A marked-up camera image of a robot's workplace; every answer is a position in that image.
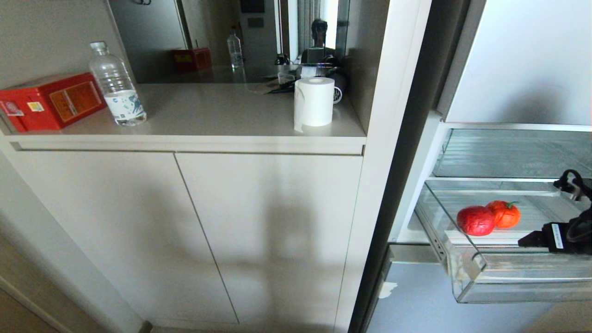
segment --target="cabinet door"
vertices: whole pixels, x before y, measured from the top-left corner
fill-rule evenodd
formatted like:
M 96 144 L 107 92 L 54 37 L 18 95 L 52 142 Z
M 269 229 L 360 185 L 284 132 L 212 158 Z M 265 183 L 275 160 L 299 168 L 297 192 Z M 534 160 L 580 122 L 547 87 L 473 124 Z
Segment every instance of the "cabinet door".
M 176 156 L 239 322 L 330 330 L 362 158 Z
M 236 323 L 172 153 L 18 158 L 39 199 L 142 317 Z

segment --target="paper towel roll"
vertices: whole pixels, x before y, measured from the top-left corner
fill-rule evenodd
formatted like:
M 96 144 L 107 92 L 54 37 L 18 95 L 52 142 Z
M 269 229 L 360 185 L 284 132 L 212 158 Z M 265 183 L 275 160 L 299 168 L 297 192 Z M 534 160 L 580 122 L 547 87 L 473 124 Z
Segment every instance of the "paper towel roll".
M 330 78 L 300 79 L 294 84 L 294 130 L 302 125 L 325 126 L 333 120 L 335 80 Z

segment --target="glass shelf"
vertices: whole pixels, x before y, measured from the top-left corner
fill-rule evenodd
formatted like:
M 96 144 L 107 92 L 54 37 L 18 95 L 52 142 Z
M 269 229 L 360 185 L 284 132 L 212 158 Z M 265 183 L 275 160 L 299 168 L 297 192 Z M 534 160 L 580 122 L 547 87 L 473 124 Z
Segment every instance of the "glass shelf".
M 433 169 L 437 177 L 592 178 L 590 132 L 451 129 Z
M 483 237 L 456 223 L 467 206 L 519 201 L 520 223 Z M 416 213 L 452 278 L 461 303 L 542 302 L 592 299 L 592 256 L 520 248 L 517 242 L 548 222 L 567 222 L 590 206 L 574 202 L 546 182 L 427 181 Z

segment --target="tomato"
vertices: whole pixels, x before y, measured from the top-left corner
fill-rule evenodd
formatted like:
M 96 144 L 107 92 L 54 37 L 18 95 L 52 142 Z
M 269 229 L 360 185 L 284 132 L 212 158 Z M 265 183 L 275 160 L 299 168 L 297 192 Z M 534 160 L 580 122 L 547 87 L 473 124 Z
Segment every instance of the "tomato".
M 512 228 L 520 222 L 520 210 L 514 204 L 516 202 L 505 202 L 501 200 L 492 201 L 487 204 L 495 216 L 496 227 Z
M 456 215 L 459 228 L 471 236 L 489 235 L 496 226 L 494 220 L 491 210 L 483 206 L 466 207 Z

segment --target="red box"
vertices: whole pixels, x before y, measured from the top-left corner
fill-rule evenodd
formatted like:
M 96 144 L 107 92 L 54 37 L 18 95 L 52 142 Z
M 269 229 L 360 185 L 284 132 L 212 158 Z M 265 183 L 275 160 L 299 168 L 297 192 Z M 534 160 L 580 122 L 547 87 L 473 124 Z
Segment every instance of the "red box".
M 90 73 L 53 75 L 0 90 L 0 107 L 19 132 L 59 130 L 107 107 Z
M 171 50 L 170 55 L 179 72 L 201 71 L 212 67 L 210 49 L 201 47 L 193 50 Z

